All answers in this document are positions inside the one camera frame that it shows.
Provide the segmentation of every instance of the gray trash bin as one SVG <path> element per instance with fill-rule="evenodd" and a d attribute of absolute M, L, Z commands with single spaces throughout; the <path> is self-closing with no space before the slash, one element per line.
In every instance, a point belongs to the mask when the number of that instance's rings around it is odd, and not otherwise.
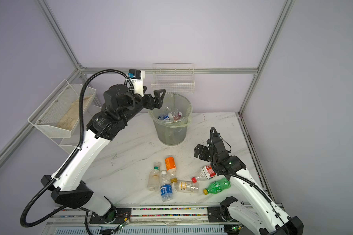
<path fill-rule="evenodd" d="M 177 108 L 182 112 L 182 118 L 176 121 L 165 121 L 158 119 L 160 113 L 169 107 Z M 181 95 L 167 94 L 163 99 L 163 106 L 160 109 L 149 110 L 153 119 L 155 129 L 160 141 L 167 145 L 180 144 L 187 134 L 187 126 L 191 123 L 192 106 L 190 101 Z"/>

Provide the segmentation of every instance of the white marble table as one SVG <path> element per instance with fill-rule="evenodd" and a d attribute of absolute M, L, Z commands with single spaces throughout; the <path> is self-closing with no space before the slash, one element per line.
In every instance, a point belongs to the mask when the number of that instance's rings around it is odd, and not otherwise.
<path fill-rule="evenodd" d="M 246 198 L 234 186 L 218 194 L 202 193 L 211 182 L 223 176 L 200 182 L 199 194 L 174 192 L 173 200 L 168 202 L 161 201 L 160 192 L 152 192 L 146 188 L 149 172 L 155 161 L 161 162 L 161 169 L 165 170 L 165 158 L 174 157 L 179 180 L 190 180 L 200 167 L 207 165 L 208 162 L 193 157 L 193 154 L 197 144 L 207 145 L 212 126 L 231 145 L 231 155 L 238 156 L 246 164 L 260 185 L 242 130 L 233 112 L 193 113 L 192 124 L 188 127 L 185 140 L 176 146 L 162 144 L 149 114 L 138 114 L 97 156 L 82 180 L 94 192 L 106 196 L 118 206 L 219 204 L 229 196 L 246 202 Z"/>

